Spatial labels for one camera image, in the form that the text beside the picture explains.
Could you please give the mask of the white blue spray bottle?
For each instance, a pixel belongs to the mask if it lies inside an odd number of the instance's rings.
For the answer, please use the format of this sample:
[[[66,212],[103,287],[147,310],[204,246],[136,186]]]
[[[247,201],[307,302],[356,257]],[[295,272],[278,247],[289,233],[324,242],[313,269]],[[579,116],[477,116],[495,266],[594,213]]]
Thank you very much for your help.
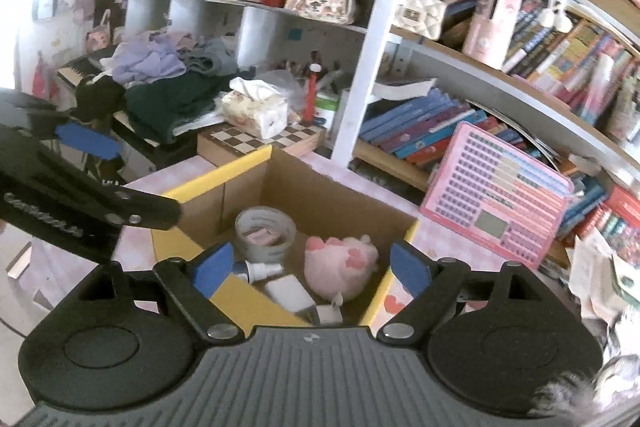
[[[232,268],[232,274],[248,284],[280,277],[284,273],[285,269],[280,263],[238,261]]]

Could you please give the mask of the large white wall charger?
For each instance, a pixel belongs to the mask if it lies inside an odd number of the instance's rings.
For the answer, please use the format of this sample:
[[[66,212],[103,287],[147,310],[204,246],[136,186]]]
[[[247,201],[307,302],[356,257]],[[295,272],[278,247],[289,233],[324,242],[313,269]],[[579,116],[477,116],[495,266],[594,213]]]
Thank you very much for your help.
[[[304,285],[293,274],[267,282],[264,292],[273,303],[291,313],[303,312],[316,306]]]

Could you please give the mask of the small white charger cube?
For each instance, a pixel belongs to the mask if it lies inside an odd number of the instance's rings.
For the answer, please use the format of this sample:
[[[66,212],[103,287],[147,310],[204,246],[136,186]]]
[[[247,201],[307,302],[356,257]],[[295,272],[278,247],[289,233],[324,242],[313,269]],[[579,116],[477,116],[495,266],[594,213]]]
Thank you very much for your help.
[[[314,307],[314,322],[318,325],[340,325],[343,314],[340,307],[334,305],[320,305]]]

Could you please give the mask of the grey tape roll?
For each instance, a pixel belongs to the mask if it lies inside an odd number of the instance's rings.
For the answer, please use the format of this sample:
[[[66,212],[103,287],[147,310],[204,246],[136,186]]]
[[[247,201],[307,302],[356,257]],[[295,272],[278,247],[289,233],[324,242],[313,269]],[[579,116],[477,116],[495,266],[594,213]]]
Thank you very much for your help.
[[[249,262],[284,262],[296,234],[293,219],[273,207],[247,208],[234,221],[234,246]]]

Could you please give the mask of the pile of clothes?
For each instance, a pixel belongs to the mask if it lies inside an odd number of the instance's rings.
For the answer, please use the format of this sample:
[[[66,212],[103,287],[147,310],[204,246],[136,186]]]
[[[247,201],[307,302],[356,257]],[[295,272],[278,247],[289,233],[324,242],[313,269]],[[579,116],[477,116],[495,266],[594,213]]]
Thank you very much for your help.
[[[185,32],[145,32],[100,60],[99,72],[77,86],[70,115],[90,123],[124,112],[137,135],[167,146],[217,112],[231,80],[255,74],[254,66],[240,69],[221,38],[199,43]]]

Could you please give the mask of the pink plush toy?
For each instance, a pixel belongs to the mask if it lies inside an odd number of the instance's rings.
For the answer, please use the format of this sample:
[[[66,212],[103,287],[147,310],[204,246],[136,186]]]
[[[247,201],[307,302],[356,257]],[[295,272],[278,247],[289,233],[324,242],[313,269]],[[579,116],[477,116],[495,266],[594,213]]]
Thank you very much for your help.
[[[311,236],[306,239],[304,278],[317,296],[333,301],[341,296],[344,303],[358,297],[378,270],[378,249],[370,236]]]

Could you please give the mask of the pink learning keyboard toy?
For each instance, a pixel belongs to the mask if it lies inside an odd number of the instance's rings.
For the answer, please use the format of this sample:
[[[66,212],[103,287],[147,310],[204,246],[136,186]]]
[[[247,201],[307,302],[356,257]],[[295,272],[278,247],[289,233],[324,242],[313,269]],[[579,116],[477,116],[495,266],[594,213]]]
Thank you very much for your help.
[[[570,178],[462,122],[420,212],[506,260],[537,270],[573,192]]]

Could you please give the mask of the yellow cardboard box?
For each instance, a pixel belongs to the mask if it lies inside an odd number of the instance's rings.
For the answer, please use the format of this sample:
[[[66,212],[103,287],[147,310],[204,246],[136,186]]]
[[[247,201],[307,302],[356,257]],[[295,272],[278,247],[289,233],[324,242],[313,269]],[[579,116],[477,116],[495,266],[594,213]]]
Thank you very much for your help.
[[[338,182],[336,172],[318,170],[299,158],[263,148],[212,170],[165,193],[182,205],[178,225],[151,233],[157,261],[171,257],[191,260],[224,239],[234,238],[234,224],[243,210],[267,206],[292,218],[297,233],[285,259],[288,270],[303,279],[304,244],[308,236],[329,239],[369,236],[378,249],[378,270],[362,294],[342,308],[348,325],[372,324],[369,307],[379,305],[381,283],[390,282],[390,247],[413,239],[416,218]]]

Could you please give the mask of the checkered chess board box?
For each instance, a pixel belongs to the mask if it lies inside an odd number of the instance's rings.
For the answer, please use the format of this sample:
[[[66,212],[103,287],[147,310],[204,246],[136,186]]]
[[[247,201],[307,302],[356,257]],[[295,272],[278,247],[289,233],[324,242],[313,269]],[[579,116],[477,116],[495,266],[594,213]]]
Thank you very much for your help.
[[[326,129],[295,123],[271,139],[259,139],[228,123],[206,128],[198,134],[198,155],[220,167],[264,147],[282,150],[292,156],[312,152],[324,141]]]

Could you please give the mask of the row of blue books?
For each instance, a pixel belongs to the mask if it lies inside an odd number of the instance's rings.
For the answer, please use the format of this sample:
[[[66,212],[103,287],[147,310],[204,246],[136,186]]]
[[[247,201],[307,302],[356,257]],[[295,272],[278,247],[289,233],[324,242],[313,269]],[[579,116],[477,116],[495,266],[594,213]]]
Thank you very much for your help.
[[[404,102],[374,102],[367,109],[359,140],[398,160],[424,164],[436,146],[446,147],[459,123],[485,130],[499,127],[494,115],[468,101],[432,88],[423,97]]]

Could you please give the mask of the tissue pack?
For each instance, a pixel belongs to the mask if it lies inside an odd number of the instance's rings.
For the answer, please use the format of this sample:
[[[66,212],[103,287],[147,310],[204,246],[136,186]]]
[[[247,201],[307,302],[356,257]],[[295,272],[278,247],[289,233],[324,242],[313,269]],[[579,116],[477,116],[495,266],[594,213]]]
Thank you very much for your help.
[[[276,88],[240,76],[230,80],[229,88],[220,110],[232,126],[258,139],[271,139],[288,126],[288,99]]]

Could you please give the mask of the pile of papers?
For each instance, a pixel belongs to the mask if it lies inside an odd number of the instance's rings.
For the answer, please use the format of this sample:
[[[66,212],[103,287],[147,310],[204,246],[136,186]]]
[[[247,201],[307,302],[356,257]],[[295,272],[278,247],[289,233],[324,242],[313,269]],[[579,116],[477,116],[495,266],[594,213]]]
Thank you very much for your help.
[[[584,319],[612,325],[620,313],[639,313],[639,269],[620,258],[598,230],[575,236],[568,289]]]

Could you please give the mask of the red books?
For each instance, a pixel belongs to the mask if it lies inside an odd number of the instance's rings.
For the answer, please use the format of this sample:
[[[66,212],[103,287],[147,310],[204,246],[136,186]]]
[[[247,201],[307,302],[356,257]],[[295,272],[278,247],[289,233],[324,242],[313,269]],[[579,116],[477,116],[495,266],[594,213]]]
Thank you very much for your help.
[[[585,239],[598,231],[615,253],[631,263],[639,263],[639,199],[629,191],[615,187],[578,227],[576,235]]]

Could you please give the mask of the pink cylinder box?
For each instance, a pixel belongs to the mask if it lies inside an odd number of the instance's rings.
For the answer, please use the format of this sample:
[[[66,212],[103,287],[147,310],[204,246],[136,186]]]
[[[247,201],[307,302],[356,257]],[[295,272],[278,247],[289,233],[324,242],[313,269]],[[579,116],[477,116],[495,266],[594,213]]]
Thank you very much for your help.
[[[506,60],[523,0],[477,0],[462,54],[491,69]]]

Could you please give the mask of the white shelf post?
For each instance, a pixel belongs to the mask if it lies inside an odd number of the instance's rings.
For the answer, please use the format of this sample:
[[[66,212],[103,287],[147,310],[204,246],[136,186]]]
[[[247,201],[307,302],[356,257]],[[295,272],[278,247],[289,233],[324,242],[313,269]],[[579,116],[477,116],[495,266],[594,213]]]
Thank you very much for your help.
[[[368,100],[378,77],[384,50],[390,35],[397,0],[375,0],[343,118],[338,127],[331,161],[346,168],[352,160]]]

